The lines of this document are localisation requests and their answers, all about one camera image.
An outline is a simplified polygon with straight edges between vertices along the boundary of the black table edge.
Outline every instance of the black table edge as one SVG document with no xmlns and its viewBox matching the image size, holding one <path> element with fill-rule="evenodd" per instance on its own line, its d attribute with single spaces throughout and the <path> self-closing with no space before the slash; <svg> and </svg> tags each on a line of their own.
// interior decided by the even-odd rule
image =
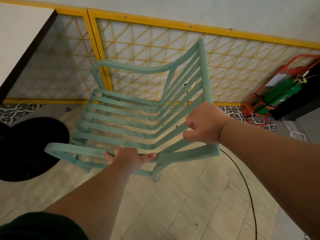
<svg viewBox="0 0 320 240">
<path fill-rule="evenodd" d="M 26 49 L 24 54 L 21 56 L 20 60 L 14 66 L 6 80 L 0 87 L 0 104 L 4 101 L 8 93 L 10 92 L 11 88 L 14 86 L 16 81 L 18 80 L 19 76 L 21 75 L 22 71 L 27 66 L 28 62 L 30 61 L 31 57 L 33 56 L 34 52 L 39 47 L 41 41 L 46 36 L 47 32 L 51 28 L 52 24 L 56 20 L 58 13 L 54 10 L 50 17 L 47 19 L 43 27 L 40 29 L 38 34 L 35 36 L 29 47 Z"/>
</svg>

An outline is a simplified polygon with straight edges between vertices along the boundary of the forearm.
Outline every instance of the forearm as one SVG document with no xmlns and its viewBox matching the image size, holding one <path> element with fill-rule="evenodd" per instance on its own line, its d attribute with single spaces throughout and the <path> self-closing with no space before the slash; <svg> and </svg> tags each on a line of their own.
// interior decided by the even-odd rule
<svg viewBox="0 0 320 240">
<path fill-rule="evenodd" d="M 110 239 L 130 174 L 114 162 L 44 211 L 72 219 L 90 240 Z"/>
<path fill-rule="evenodd" d="M 319 145 L 236 120 L 224 125 L 220 142 L 251 169 L 305 232 L 320 236 Z"/>
</svg>

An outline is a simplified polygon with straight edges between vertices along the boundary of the table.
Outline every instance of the table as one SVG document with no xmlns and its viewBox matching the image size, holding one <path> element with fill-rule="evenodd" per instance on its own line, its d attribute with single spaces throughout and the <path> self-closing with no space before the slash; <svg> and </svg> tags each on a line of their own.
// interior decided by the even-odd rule
<svg viewBox="0 0 320 240">
<path fill-rule="evenodd" d="M 6 98 L 53 25 L 54 9 L 0 3 L 0 102 Z M 59 159 L 45 153 L 49 142 L 69 142 L 66 126 L 53 118 L 0 124 L 0 179 L 24 181 L 43 174 Z"/>
</svg>

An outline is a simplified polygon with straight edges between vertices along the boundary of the green cylinder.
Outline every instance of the green cylinder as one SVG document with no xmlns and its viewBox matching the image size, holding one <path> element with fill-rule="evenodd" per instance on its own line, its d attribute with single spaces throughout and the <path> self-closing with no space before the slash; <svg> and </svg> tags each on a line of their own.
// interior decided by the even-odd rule
<svg viewBox="0 0 320 240">
<path fill-rule="evenodd" d="M 297 81 L 292 78 L 288 78 L 286 80 L 279 82 L 277 85 L 275 85 L 275 87 L 273 89 L 271 89 L 269 92 L 267 92 L 263 96 L 262 101 L 272 107 L 278 106 L 283 101 L 287 100 L 292 95 L 296 94 L 297 92 L 299 92 L 301 90 L 302 84 L 301 83 L 295 84 L 296 82 Z M 262 107 L 262 105 L 258 106 L 255 109 L 255 111 L 259 110 L 259 108 L 261 108 L 261 107 Z M 261 110 L 259 110 L 257 113 L 260 115 L 265 115 L 267 112 L 269 112 L 269 109 L 264 107 Z"/>
</svg>

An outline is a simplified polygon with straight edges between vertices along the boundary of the black round table base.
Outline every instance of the black round table base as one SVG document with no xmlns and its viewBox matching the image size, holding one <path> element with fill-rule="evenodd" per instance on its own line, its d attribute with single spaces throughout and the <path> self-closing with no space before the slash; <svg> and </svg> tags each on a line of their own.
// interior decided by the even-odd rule
<svg viewBox="0 0 320 240">
<path fill-rule="evenodd" d="M 29 180 L 47 172 L 60 159 L 45 153 L 46 145 L 69 143 L 66 126 L 48 117 L 22 121 L 5 133 L 0 142 L 0 180 L 9 182 Z"/>
</svg>

